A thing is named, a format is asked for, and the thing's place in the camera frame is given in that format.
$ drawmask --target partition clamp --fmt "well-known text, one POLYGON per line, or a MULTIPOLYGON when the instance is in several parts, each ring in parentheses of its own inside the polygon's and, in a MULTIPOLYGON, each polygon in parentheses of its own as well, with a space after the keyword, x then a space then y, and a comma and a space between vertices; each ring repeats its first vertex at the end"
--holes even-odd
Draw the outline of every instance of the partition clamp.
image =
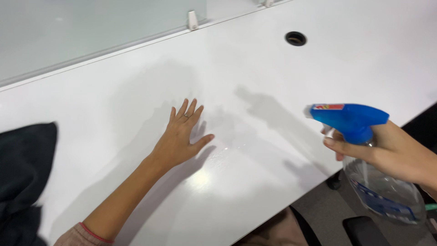
POLYGON ((190 29, 190 31, 199 29, 195 11, 188 12, 188 29, 190 29))
POLYGON ((264 2, 264 6, 266 6, 266 8, 273 6, 274 0, 266 0, 264 2))

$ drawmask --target sleeve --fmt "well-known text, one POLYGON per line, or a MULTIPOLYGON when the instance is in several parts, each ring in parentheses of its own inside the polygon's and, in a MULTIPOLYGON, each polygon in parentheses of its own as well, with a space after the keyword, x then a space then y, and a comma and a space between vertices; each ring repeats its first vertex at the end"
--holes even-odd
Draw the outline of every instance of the sleeve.
POLYGON ((112 246, 113 243, 95 235, 84 224, 77 223, 60 236, 54 246, 112 246))

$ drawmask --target black grommet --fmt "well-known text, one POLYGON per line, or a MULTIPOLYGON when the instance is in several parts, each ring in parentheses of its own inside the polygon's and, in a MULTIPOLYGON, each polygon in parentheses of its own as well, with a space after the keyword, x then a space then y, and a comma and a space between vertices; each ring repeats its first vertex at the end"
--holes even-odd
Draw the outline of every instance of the black grommet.
POLYGON ((306 37, 300 32, 289 32, 285 35, 285 40, 294 46, 306 44, 306 37))

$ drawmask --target frosted glass panel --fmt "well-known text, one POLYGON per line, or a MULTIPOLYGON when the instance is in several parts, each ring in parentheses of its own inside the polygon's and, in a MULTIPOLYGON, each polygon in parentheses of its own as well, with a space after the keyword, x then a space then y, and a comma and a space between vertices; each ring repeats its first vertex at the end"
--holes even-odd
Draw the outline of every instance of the frosted glass panel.
POLYGON ((2 0, 0 85, 181 28, 192 10, 206 19, 206 0, 2 0))

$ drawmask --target hand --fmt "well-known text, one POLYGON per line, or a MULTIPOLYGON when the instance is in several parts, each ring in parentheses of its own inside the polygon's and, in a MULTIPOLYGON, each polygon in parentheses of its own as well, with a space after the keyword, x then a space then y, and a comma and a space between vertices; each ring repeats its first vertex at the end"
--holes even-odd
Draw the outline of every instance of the hand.
POLYGON ((213 134, 209 134, 195 144, 190 144, 191 130, 196 125, 203 111, 203 106, 194 111, 196 103, 197 100, 193 99, 187 110, 188 99, 185 99, 177 114, 176 109, 174 107, 171 108, 167 129, 148 157, 154 163, 163 165, 167 171, 197 155, 214 138, 213 134))
POLYGON ((333 138, 326 137, 323 143, 336 152, 338 161, 342 161, 345 155, 359 158, 393 178, 437 190, 436 154, 391 121, 371 128, 375 134, 377 147, 346 143, 337 130, 333 138))

